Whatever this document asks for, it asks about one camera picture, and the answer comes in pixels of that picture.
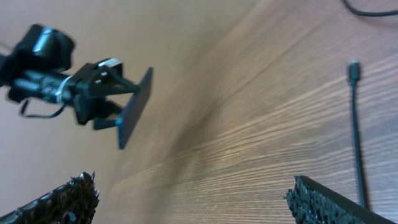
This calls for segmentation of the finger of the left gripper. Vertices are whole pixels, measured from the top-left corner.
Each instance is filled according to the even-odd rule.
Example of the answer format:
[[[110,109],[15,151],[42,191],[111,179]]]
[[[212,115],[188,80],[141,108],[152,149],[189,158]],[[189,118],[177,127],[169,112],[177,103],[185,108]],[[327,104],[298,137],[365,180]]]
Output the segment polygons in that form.
[[[121,105],[116,102],[106,99],[99,100],[95,106],[93,129],[101,130],[115,127],[121,111]]]
[[[107,68],[108,85],[116,91],[117,94],[138,93],[141,88],[139,85],[123,77],[122,68]]]

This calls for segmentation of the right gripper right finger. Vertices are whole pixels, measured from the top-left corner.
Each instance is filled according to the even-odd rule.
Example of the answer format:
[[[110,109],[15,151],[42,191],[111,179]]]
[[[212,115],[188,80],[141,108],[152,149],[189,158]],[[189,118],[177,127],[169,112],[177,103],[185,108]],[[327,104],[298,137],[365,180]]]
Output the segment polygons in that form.
[[[295,177],[284,199],[296,223],[394,224],[304,175]]]

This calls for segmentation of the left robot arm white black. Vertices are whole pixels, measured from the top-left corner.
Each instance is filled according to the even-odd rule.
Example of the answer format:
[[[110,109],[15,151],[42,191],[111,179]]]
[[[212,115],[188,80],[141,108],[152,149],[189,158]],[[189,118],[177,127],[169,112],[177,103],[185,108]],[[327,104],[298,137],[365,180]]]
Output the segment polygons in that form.
[[[72,67],[75,43],[67,34],[52,27],[33,24],[9,55],[1,56],[1,85],[8,86],[8,98],[20,103],[21,116],[43,119],[42,114],[27,114],[31,98],[58,104],[48,115],[52,119],[71,107],[78,124],[94,122],[95,129],[112,127],[110,116],[122,108],[107,99],[109,95],[138,93],[141,88],[123,77],[123,65],[114,58],[86,63],[75,74]]]

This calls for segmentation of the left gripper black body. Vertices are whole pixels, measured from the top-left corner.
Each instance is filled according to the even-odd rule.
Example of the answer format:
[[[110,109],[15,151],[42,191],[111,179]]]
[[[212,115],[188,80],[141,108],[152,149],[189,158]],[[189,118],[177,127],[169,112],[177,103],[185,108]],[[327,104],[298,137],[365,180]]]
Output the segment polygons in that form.
[[[115,95],[121,84],[123,63],[117,58],[106,58],[96,63],[86,63],[72,77],[72,105],[78,124],[85,125],[93,119],[108,119],[121,112],[121,106],[107,99]]]

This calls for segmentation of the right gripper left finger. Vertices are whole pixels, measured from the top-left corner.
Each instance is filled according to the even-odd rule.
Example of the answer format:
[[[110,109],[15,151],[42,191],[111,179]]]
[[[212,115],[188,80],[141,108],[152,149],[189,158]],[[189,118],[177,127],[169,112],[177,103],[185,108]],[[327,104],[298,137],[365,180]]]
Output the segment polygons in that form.
[[[1,217],[1,224],[91,224],[99,204],[95,174],[81,173],[45,195]]]

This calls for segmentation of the Samsung Galaxy smartphone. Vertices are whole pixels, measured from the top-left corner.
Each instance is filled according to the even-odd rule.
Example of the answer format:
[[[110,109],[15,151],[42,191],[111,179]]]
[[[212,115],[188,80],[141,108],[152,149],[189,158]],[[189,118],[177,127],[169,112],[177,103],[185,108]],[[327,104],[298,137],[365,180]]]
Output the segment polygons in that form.
[[[142,80],[139,82],[139,91],[134,93],[127,105],[122,109],[116,120],[118,129],[118,146],[123,150],[138,123],[152,92],[152,79],[154,69],[149,67]]]

